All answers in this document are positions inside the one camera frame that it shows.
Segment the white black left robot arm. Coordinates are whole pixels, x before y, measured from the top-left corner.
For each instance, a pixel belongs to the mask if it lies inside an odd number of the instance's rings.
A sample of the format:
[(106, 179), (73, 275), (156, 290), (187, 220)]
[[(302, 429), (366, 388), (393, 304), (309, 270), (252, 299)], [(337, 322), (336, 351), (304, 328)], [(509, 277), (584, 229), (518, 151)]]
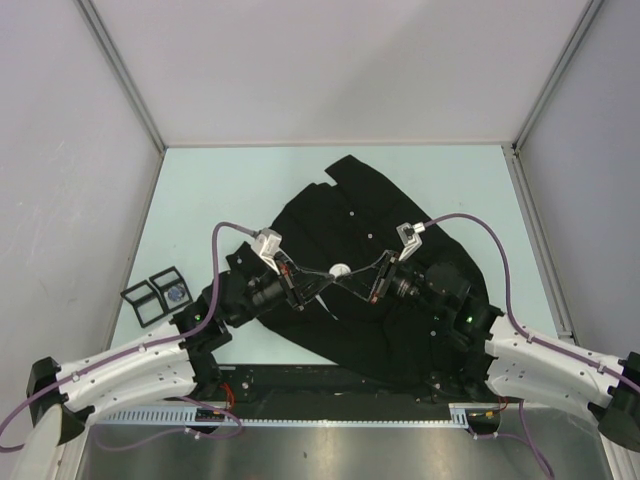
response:
[(231, 328), (277, 307), (298, 312), (336, 279), (302, 268), (282, 252), (258, 265), (260, 275), (246, 277), (236, 268), (217, 274), (171, 320), (118, 348), (66, 364), (51, 357), (35, 362), (27, 386), (32, 423), (60, 407), (58, 441), (65, 444), (130, 406), (214, 397), (224, 380), (213, 352), (231, 341)]

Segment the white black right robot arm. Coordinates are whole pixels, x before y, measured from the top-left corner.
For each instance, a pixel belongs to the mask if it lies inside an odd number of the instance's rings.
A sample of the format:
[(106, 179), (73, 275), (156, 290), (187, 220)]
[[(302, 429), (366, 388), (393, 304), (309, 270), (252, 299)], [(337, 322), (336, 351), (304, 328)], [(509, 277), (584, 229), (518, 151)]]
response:
[(515, 328), (451, 263), (423, 268), (387, 251), (373, 264), (330, 269), (337, 285), (370, 304), (391, 297), (425, 309), (436, 340), (451, 349), (463, 393), (539, 403), (596, 425), (611, 442), (639, 449), (639, 356), (626, 359)]

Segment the black button-up shirt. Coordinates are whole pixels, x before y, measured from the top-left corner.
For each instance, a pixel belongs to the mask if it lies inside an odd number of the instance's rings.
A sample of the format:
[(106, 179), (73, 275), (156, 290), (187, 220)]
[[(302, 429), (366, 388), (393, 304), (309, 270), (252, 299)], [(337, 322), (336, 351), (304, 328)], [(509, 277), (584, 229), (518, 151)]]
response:
[[(336, 263), (351, 270), (369, 265), (383, 252), (401, 251), (397, 226), (426, 219), (425, 212), (391, 180), (353, 156), (333, 163), (327, 172), (328, 182), (305, 187), (272, 224), (282, 236), (284, 252), (302, 268), (329, 272)], [(484, 277), (459, 242), (437, 226), (430, 226), (422, 241), (406, 261), (423, 268), (451, 263), (489, 302)], [(228, 257), (229, 270), (236, 268), (246, 277), (260, 275), (259, 260), (243, 244)], [(414, 384), (436, 372), (455, 376), (452, 351), (435, 339), (435, 323), (425, 309), (391, 297), (366, 303), (333, 282), (303, 310), (277, 307), (255, 320), (294, 344), (375, 380)]]

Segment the pink red round brooch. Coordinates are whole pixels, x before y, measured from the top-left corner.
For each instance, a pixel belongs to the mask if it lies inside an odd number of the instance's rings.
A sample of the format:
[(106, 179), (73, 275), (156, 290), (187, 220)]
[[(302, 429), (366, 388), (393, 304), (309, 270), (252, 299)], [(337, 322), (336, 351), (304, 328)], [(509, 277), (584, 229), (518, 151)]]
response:
[(334, 278), (341, 278), (352, 273), (351, 268), (345, 263), (336, 263), (330, 269), (329, 273)]

